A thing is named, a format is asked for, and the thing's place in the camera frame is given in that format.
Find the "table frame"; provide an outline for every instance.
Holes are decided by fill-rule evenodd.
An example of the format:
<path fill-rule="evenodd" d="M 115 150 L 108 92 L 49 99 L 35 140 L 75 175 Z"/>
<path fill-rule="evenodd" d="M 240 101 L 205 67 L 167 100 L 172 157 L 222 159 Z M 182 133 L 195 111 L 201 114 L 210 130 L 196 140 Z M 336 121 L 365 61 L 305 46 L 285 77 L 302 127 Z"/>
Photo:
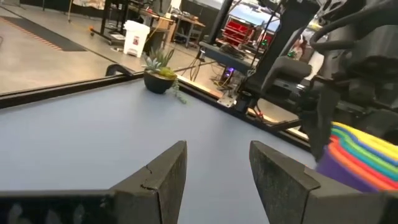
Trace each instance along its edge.
<path fill-rule="evenodd" d="M 47 100 L 87 90 L 93 90 L 95 88 L 115 85 L 118 83 L 128 82 L 132 80 L 139 80 L 142 79 L 144 75 L 144 72 L 132 73 L 128 69 L 118 64 L 110 65 L 109 67 L 110 68 L 112 67 L 112 69 L 107 69 L 107 74 L 106 77 L 104 78 L 68 83 L 63 85 L 48 86 L 34 90 L 18 91 L 14 93 L 6 93 L 0 95 L 0 109 Z M 176 72 L 180 72 L 187 69 L 191 69 L 191 67 L 182 68 L 180 70 L 176 70 Z M 258 120 L 258 117 L 255 115 L 255 113 L 252 110 L 248 110 L 247 113 L 240 113 L 237 110 L 234 110 L 233 108 L 227 108 L 218 103 L 218 100 L 221 98 L 220 95 L 200 85 L 197 85 L 196 83 L 193 83 L 184 77 L 178 78 L 178 84 L 180 86 L 180 91 L 189 94 L 203 101 L 204 103 L 214 106 L 215 108 L 218 108 L 219 110 L 224 111 L 225 113 L 228 113 L 231 116 L 234 116 L 235 118 L 247 122 L 263 131 L 271 133 L 277 136 L 278 138 L 281 138 L 297 147 L 302 148 L 307 152 L 310 152 L 308 137 L 305 134 L 297 130 L 290 129 L 289 126 L 282 126 L 282 128 L 273 128 L 272 125 L 270 125 L 269 123 L 275 124 L 275 121 L 272 121 L 266 116 L 264 116 L 265 120 L 268 120 L 269 123 L 260 122 Z"/>

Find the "black plant pot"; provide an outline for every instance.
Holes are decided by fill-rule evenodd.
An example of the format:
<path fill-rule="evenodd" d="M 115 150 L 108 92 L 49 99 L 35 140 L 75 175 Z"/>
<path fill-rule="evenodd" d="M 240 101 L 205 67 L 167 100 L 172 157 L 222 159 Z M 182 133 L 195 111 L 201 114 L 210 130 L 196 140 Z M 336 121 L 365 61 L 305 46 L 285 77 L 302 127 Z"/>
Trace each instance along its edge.
<path fill-rule="evenodd" d="M 174 79 L 168 79 L 158 74 L 144 72 L 144 83 L 147 89 L 156 94 L 163 94 L 172 87 Z"/>

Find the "shelf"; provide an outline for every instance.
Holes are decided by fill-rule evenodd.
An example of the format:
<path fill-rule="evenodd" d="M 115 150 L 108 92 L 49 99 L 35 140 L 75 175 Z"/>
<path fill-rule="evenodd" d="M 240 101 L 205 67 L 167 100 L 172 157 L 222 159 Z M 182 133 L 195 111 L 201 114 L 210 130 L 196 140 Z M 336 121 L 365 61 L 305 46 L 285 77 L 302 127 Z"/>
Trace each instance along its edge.
<path fill-rule="evenodd" d="M 231 39 L 231 40 L 239 42 L 239 43 L 243 43 L 243 39 L 237 39 L 237 38 L 234 38 L 234 37 L 230 37 L 230 36 L 228 36 L 226 34 L 223 34 L 223 37 L 225 37 L 227 39 Z"/>
<path fill-rule="evenodd" d="M 244 31 L 240 32 L 240 31 L 237 31 L 236 29 L 232 29 L 232 28 L 229 28 L 229 27 L 225 27 L 224 30 L 229 30 L 229 31 L 232 31 L 232 32 L 237 33 L 237 34 L 246 35 L 246 33 Z"/>

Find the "potted succulent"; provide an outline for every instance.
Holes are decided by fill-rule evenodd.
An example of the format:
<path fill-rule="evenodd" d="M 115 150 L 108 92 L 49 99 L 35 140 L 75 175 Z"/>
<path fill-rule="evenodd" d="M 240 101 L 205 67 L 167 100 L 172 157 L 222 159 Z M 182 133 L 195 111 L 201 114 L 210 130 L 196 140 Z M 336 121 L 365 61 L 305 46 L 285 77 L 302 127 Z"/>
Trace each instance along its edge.
<path fill-rule="evenodd" d="M 177 74 L 167 66 L 173 54 L 174 49 L 166 54 L 161 50 L 151 50 L 146 58 L 144 83 L 149 91 L 156 94 L 164 94 L 166 90 L 173 87 L 174 95 L 182 103 L 186 103 L 179 92 Z"/>

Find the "white trash bin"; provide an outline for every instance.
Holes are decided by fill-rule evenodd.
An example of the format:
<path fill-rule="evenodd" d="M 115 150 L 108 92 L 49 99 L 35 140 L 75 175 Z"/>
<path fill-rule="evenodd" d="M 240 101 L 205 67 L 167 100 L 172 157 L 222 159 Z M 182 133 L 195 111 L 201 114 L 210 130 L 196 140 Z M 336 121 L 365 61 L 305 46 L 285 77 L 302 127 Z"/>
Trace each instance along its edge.
<path fill-rule="evenodd" d="M 126 40 L 123 53 L 141 57 L 150 28 L 138 22 L 126 21 L 124 29 L 126 30 Z"/>

